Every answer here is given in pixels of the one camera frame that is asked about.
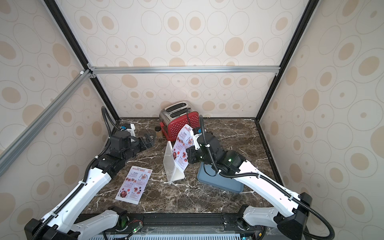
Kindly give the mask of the clear acrylic menu holder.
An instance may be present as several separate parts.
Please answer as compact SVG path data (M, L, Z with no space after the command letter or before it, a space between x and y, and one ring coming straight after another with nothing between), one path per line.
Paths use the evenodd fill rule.
M172 156L172 150L172 144L168 141L163 158L163 165L167 176L167 183L169 185L171 185L174 181L179 181L185 178L185 174L176 167L175 160Z

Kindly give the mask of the new printed menu sheet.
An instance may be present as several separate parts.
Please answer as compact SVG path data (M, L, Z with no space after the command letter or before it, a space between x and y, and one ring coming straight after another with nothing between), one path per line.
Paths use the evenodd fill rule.
M187 149L194 146L193 135L191 135L192 130L193 128L188 124L184 125L178 133L173 147L172 154L176 167L182 172L184 172L189 164Z

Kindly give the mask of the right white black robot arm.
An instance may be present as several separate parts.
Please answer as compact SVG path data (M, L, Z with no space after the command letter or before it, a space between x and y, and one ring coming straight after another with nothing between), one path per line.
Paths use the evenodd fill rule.
M246 206L240 211L241 219L249 226L265 226L278 229L291 240L307 236L314 240L332 240L335 231L331 224L311 208L312 197L298 194L278 184L257 169L249 160L234 150L224 150L219 140L208 132L189 132L185 143L189 163L202 162L212 166L219 176L234 179L255 191L270 204L271 208ZM325 237L305 230L310 215L319 219L328 229Z

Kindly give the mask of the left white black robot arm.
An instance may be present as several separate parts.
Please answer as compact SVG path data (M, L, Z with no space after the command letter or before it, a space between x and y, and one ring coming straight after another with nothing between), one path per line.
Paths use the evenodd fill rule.
M126 211L111 207L103 213L77 223L79 215L94 198L123 169L131 158L155 145L155 135L132 136L118 131L109 136L102 152L86 167L78 185L40 220L31 219L24 231L29 240L88 240L118 225Z

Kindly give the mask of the old printed menu sheet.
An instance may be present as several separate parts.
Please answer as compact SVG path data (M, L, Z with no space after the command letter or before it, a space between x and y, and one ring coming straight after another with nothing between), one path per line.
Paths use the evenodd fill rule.
M138 205L153 170L132 166L115 199Z

